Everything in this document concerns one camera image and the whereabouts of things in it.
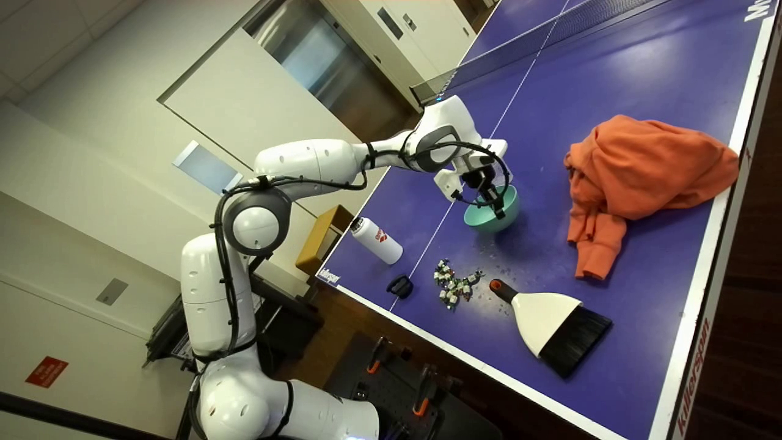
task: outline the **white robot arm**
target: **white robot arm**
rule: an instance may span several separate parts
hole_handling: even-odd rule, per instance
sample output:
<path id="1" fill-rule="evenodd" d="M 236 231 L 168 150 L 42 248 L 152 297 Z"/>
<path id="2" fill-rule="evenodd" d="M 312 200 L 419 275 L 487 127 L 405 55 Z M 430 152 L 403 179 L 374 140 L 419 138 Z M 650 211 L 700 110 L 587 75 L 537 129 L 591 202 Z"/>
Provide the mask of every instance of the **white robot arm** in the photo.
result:
<path id="1" fill-rule="evenodd" d="M 416 129 L 385 143 L 350 144 L 305 140 L 260 152 L 257 180 L 228 191 L 210 234 L 181 255 L 181 298 L 188 341 L 199 363 L 199 422 L 207 437 L 380 437 L 385 410 L 367 402 L 334 399 L 303 381 L 262 374 L 254 338 L 250 275 L 288 234 L 292 202 L 298 198 L 361 188 L 367 169 L 398 166 L 436 174 L 448 198 L 463 198 L 463 180 L 504 215 L 493 165 L 507 143 L 482 140 L 459 99 L 425 108 Z"/>

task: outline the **orange cloth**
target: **orange cloth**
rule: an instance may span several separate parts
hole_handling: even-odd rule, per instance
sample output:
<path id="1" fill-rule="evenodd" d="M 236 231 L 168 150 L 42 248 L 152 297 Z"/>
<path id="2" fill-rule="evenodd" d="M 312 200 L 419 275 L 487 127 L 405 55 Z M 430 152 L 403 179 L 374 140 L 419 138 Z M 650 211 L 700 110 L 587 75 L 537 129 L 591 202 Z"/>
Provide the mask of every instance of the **orange cloth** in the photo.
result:
<path id="1" fill-rule="evenodd" d="M 703 133 L 616 114 L 573 144 L 565 166 L 573 196 L 567 242 L 578 245 L 578 276 L 603 282 L 629 221 L 718 196 L 736 180 L 739 156 Z"/>

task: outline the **white bottle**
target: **white bottle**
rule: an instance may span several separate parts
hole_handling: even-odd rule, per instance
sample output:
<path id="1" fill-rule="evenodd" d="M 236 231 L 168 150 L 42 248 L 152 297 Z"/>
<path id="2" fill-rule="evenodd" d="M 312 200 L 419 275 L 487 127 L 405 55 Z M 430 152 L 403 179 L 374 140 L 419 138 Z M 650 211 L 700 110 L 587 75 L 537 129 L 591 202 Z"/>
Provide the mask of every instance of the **white bottle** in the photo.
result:
<path id="1" fill-rule="evenodd" d="M 350 234 L 385 265 L 396 265 L 403 255 L 403 248 L 369 218 L 356 218 L 350 228 Z"/>

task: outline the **purple table surface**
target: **purple table surface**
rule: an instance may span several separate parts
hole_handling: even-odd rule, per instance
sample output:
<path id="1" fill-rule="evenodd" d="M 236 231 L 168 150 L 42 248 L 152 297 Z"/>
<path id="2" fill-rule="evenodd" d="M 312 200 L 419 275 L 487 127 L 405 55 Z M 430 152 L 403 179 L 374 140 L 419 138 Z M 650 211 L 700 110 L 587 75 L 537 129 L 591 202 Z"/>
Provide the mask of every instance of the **purple table surface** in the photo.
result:
<path id="1" fill-rule="evenodd" d="M 570 4 L 504 0 L 471 56 Z M 711 202 L 633 222 L 612 278 L 579 282 L 575 249 L 565 242 L 570 191 L 563 160 L 573 143 L 619 112 L 729 143 L 760 33 L 746 13 L 749 0 L 670 0 L 453 91 L 484 138 L 509 140 L 507 161 L 523 202 L 518 222 L 479 234 L 464 228 L 464 205 L 451 205 L 433 177 L 394 169 L 361 215 L 403 245 L 403 259 L 387 267 L 344 238 L 325 267 L 339 276 L 343 290 L 585 431 L 648 437 L 711 228 Z M 433 271 L 441 259 L 451 259 L 459 276 L 484 275 L 471 301 L 454 310 L 438 298 Z M 387 293 L 402 275 L 416 283 L 405 301 Z M 493 276 L 521 290 L 570 293 L 613 328 L 575 377 L 561 380 L 526 350 L 510 309 L 488 293 Z"/>

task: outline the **green bowl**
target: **green bowl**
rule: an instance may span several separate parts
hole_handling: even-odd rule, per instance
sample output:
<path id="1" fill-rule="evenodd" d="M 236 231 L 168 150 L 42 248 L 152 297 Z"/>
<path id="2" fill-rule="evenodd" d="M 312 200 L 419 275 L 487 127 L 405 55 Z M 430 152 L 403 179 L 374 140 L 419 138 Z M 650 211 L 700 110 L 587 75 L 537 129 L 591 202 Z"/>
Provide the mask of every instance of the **green bowl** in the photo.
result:
<path id="1" fill-rule="evenodd" d="M 470 226 L 476 232 L 488 232 L 488 234 L 496 234 L 496 232 L 507 231 L 509 226 L 513 226 L 521 212 L 521 200 L 518 200 L 517 187 L 509 187 L 509 191 L 504 196 L 504 205 L 507 205 L 507 218 L 496 218 L 488 205 L 470 205 L 464 211 L 464 226 Z"/>

